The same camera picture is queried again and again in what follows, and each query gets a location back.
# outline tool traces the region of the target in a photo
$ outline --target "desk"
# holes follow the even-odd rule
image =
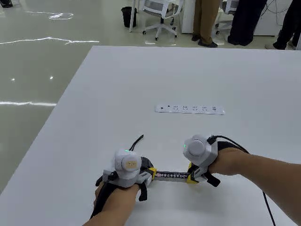
[[[160,170],[187,170],[182,145],[197,133],[300,163],[300,62],[300,51],[93,47],[0,196],[0,225],[83,224],[95,180],[141,134],[135,150]],[[154,112],[170,102],[221,105],[226,114]],[[217,177],[217,188],[154,181],[128,225],[271,225],[254,184]],[[277,225],[295,225],[269,202]]]

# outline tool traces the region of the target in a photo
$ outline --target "black shoe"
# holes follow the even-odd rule
[[[200,41],[198,41],[198,45],[208,47],[208,48],[217,48],[218,47],[218,45],[215,42],[211,42],[211,44],[204,44],[201,39],[200,39]]]
[[[201,36],[196,35],[196,34],[193,34],[193,35],[192,35],[192,38],[191,38],[191,41],[197,41],[197,40],[199,40],[199,39],[201,39]]]
[[[0,0],[0,4],[2,5],[3,8],[13,7],[11,0]]]

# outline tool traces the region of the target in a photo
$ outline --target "black cable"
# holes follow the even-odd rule
[[[275,2],[276,12],[274,12],[274,11],[272,11],[272,10],[269,9],[269,6],[270,6],[273,2]],[[277,8],[277,0],[273,0],[273,1],[271,1],[269,4],[266,3],[266,8],[265,8],[264,12],[261,14],[261,16],[263,16],[267,11],[269,11],[269,12],[271,12],[271,13],[273,13],[273,14],[276,14],[276,24],[277,24],[278,26],[283,26],[283,25],[281,25],[281,24],[278,23],[278,13],[283,13],[283,12],[285,12],[285,11],[287,11],[287,10],[288,10],[288,8],[286,8],[286,9],[284,9],[284,10],[278,12],[278,8]]]
[[[264,198],[265,204],[267,205],[267,208],[268,208],[268,211],[269,211],[269,215],[270,215],[270,217],[272,219],[273,226],[276,226],[274,218],[273,218],[273,214],[271,212],[271,209],[269,208],[269,203],[268,203],[268,200],[267,200],[267,196],[266,196],[266,194],[263,191],[262,191],[262,194],[263,194],[263,198]]]
[[[236,146],[238,146],[243,152],[247,153],[247,154],[250,154],[243,146],[241,146],[240,144],[236,143],[235,141],[231,140],[230,138],[228,137],[225,137],[225,136],[211,136],[208,138],[208,143],[209,144],[213,144],[217,138],[223,138],[225,140],[228,140],[230,142],[232,142],[233,144],[235,144]],[[269,203],[268,203],[268,200],[267,200],[267,196],[266,194],[264,193],[264,191],[262,191],[262,194],[263,194],[263,198],[264,198],[264,201],[265,201],[265,204],[268,208],[268,211],[269,211],[269,216],[271,217],[271,220],[272,220],[272,223],[273,223],[273,226],[276,226],[275,224],[275,221],[274,221],[274,217],[273,217],[273,214],[271,212],[271,209],[269,208]]]
[[[136,144],[144,137],[144,135],[141,135],[134,143],[133,145],[129,148],[129,151],[133,151]]]

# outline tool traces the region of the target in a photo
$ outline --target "chair base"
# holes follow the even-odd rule
[[[175,29],[174,30],[172,27],[167,26],[165,24],[154,24],[154,25],[148,26],[144,29],[143,34],[145,34],[147,30],[151,30],[151,29],[155,29],[155,28],[157,29],[157,33],[156,33],[156,37],[155,37],[156,40],[158,40],[158,37],[159,37],[159,35],[162,31],[162,28],[164,28],[164,29],[168,30],[169,32],[173,33],[174,36],[177,37],[176,27],[175,26],[173,27]]]

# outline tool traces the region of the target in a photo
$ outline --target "black trousers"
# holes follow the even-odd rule
[[[228,37],[229,43],[246,46],[253,41],[254,30],[266,3],[267,0],[239,1]]]
[[[301,33],[301,0],[293,0],[283,21],[283,27],[279,33],[274,47],[285,49],[288,41],[293,36],[293,45],[297,46]]]

